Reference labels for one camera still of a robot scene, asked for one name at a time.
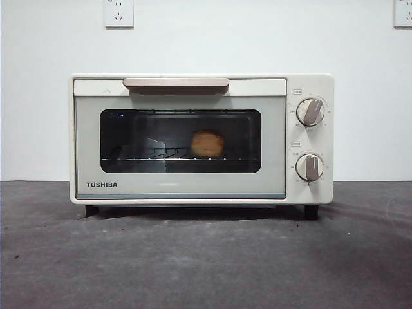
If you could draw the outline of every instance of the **oven frame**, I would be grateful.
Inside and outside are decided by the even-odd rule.
[[[77,198],[76,177],[76,141],[75,141],[75,93],[74,83],[76,79],[110,80],[124,78],[151,78],[151,77],[188,77],[188,78],[211,78],[225,77],[228,79],[285,79],[286,80],[286,111],[285,111],[285,198],[124,198],[124,199],[102,199],[102,198]],[[327,204],[333,198],[333,77],[329,74],[255,74],[255,75],[142,75],[142,74],[74,74],[69,80],[69,132],[70,132],[70,200],[79,205],[170,205],[173,207],[202,206],[209,207],[271,207],[277,204]],[[311,147],[302,151],[292,152],[296,127],[295,109],[299,102],[307,98],[322,98],[327,103],[326,123],[323,127],[326,137],[321,143],[309,145]],[[306,132],[300,124],[301,135]],[[292,162],[306,153],[313,153],[322,157],[325,166],[323,178],[318,182],[307,183],[299,181]]]

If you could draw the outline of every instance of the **timer knob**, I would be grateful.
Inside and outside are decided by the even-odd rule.
[[[309,98],[302,101],[296,111],[299,121],[307,126],[316,126],[323,119],[324,108],[322,100]]]
[[[297,160],[295,168],[299,177],[307,182],[314,182],[323,174],[323,162],[314,154],[301,156]]]

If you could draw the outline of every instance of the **control panel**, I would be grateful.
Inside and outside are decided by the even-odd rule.
[[[329,203],[333,195],[333,78],[288,80],[286,196]]]

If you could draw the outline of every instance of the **oven door handle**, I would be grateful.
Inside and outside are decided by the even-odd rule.
[[[125,78],[123,85],[131,93],[141,95],[215,95],[227,92],[229,79],[223,77]]]

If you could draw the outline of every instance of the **toshiba logo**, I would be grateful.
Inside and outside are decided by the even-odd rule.
[[[113,188],[117,187],[115,182],[86,182],[89,188]]]

